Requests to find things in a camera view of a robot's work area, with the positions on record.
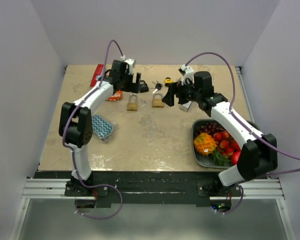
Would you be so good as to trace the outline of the large brass padlock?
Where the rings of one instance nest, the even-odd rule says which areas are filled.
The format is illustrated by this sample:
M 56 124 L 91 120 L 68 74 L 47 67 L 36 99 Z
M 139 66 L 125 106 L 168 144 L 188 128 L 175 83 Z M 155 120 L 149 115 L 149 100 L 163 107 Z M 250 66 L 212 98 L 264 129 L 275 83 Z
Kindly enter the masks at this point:
M 160 92 L 156 92 L 152 97 L 152 107 L 153 108 L 164 108 L 165 104 L 162 102 L 163 94 Z

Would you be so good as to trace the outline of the yellow padlock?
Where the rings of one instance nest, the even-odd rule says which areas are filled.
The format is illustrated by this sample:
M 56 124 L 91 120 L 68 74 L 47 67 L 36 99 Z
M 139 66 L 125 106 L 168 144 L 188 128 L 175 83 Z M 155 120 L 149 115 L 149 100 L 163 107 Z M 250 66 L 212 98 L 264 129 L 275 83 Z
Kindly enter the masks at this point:
M 170 84 L 173 84 L 174 81 L 170 77 L 166 77 L 164 81 L 164 86 L 168 87 Z

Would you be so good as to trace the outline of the small silver key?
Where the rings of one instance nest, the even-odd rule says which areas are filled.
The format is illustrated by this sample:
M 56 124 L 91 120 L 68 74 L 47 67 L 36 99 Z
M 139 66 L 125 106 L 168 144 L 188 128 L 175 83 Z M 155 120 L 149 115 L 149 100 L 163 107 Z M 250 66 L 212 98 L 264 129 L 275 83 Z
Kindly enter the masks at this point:
M 140 101 L 141 101 L 141 107 L 142 108 L 147 105 L 147 102 L 144 99 L 141 98 Z

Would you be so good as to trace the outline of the small brass padlock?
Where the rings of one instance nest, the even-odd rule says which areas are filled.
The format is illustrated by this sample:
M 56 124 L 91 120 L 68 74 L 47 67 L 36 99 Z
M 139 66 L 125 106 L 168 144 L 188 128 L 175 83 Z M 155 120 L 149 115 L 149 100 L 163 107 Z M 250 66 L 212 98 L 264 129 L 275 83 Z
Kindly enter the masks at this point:
M 138 110 L 138 96 L 135 93 L 132 93 L 129 96 L 128 103 L 126 106 L 127 111 L 137 111 Z

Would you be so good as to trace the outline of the black padlock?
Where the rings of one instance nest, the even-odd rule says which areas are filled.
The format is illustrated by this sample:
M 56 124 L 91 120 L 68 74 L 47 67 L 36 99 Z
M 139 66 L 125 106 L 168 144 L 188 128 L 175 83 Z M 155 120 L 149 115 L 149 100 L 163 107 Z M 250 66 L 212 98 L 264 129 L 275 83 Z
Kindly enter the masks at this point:
M 140 80 L 139 82 L 139 92 L 140 93 L 149 92 L 148 84 L 144 80 Z

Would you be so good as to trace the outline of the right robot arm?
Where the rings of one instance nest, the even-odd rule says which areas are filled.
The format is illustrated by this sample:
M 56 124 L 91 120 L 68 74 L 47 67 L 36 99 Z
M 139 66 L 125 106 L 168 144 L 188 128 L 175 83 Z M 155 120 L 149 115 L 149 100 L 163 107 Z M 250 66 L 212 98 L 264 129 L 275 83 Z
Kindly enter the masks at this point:
M 219 180 L 212 185 L 213 192 L 223 197 L 231 190 L 231 185 L 276 170 L 278 155 L 272 149 L 277 145 L 276 138 L 251 126 L 231 107 L 226 97 L 216 93 L 209 72 L 195 72 L 190 67 L 179 71 L 182 79 L 168 86 L 162 101 L 170 107 L 174 106 L 175 98 L 180 105 L 196 102 L 202 111 L 229 132 L 241 148 L 237 164 L 219 173 Z

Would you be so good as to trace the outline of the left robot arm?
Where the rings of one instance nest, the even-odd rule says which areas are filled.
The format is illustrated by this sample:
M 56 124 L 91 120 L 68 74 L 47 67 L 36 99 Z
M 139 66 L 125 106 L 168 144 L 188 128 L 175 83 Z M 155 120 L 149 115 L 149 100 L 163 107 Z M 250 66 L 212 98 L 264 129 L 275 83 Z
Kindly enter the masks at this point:
M 92 173 L 88 155 L 88 143 L 93 136 L 92 113 L 117 91 L 138 92 L 141 74 L 137 73 L 136 82 L 133 82 L 135 64 L 131 58 L 114 60 L 90 91 L 61 106 L 58 133 L 62 145 L 71 152 L 71 175 L 79 180 L 75 189 L 82 196 L 89 196 L 94 190 L 94 184 L 88 180 Z

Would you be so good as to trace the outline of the silver toothpaste box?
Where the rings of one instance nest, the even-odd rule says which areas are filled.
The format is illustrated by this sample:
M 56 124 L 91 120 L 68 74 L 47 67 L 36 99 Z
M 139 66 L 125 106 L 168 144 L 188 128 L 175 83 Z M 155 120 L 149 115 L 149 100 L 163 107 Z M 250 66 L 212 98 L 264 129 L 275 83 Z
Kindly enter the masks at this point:
M 182 110 L 182 111 L 184 111 L 184 112 L 188 112 L 188 110 L 191 107 L 191 105 L 192 105 L 192 102 L 189 101 L 187 103 L 184 103 L 184 104 L 180 105 L 179 109 Z

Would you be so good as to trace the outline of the orange box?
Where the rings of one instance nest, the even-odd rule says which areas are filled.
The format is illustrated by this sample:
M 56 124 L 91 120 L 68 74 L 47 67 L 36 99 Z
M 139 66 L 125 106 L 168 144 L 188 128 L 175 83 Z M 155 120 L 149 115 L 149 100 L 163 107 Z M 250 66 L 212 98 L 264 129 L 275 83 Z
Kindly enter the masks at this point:
M 116 91 L 112 96 L 108 97 L 106 101 L 116 102 L 123 98 L 123 93 L 121 90 Z

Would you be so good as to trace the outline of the dark grapes bunch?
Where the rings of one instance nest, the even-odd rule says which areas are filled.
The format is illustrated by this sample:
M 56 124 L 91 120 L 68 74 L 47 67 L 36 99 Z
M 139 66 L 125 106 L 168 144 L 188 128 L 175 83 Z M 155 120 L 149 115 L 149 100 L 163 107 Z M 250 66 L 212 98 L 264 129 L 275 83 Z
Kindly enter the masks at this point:
M 201 125 L 197 125 L 194 129 L 196 135 L 206 133 L 213 136 L 216 133 L 221 133 L 224 128 L 217 122 L 204 122 Z

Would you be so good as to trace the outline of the blue zigzag pouch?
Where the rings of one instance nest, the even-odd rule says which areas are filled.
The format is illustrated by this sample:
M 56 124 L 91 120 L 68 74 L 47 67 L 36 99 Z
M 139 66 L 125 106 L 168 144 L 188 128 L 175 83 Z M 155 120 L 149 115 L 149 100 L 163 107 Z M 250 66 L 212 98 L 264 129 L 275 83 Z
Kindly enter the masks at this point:
M 114 124 L 107 121 L 100 115 L 92 116 L 92 130 L 94 134 L 103 142 L 108 142 L 114 132 Z

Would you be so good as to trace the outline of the grey fruit tray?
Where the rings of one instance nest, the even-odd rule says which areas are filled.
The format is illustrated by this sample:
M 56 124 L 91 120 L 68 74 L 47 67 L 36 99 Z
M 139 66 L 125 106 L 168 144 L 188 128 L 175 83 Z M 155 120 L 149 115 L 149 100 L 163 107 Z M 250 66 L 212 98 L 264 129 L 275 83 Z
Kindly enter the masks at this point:
M 211 122 L 217 122 L 217 121 L 212 120 L 212 119 L 197 120 L 192 125 L 192 143 L 193 143 L 194 139 L 198 136 L 195 133 L 195 127 L 198 126 L 198 125 L 203 125 L 204 122 L 211 123 Z M 195 157 L 196 162 L 199 165 L 201 165 L 202 167 L 215 168 L 215 169 L 227 169 L 227 168 L 233 166 L 233 164 L 231 162 L 231 157 L 225 157 L 225 156 L 223 156 L 217 149 L 215 149 L 215 151 L 212 154 L 210 154 L 208 156 L 204 156 L 204 155 L 200 154 L 199 152 L 197 152 L 195 150 L 194 143 L 193 143 L 193 152 L 194 152 L 194 157 Z

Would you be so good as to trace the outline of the red lychee cluster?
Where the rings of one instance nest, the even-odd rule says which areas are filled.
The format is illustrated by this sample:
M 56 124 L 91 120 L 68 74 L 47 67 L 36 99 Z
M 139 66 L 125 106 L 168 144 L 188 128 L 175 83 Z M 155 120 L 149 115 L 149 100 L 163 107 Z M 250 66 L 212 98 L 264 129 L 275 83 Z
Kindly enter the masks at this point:
M 241 152 L 241 148 L 234 138 L 227 132 L 216 132 L 212 135 L 216 143 L 216 149 L 226 158 Z

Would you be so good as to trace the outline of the red apple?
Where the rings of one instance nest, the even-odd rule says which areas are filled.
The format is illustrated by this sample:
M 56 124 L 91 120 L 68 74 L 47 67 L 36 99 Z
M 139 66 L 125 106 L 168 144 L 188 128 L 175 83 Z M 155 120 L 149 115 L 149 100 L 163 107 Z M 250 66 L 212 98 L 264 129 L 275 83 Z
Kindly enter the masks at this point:
M 241 154 L 241 151 L 235 151 L 232 156 L 231 156 L 231 163 L 233 165 L 236 165 L 238 163 L 238 160 L 240 158 L 240 154 Z

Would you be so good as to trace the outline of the black mounting base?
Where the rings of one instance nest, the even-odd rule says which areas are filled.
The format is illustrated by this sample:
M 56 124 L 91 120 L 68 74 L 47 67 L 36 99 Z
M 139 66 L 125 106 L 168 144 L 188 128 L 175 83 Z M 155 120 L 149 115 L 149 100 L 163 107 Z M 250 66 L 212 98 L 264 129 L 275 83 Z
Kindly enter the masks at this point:
M 93 171 L 83 186 L 71 177 L 65 196 L 93 199 L 98 208 L 111 204 L 195 205 L 209 207 L 241 195 L 237 184 L 217 183 L 218 173 L 200 171 Z

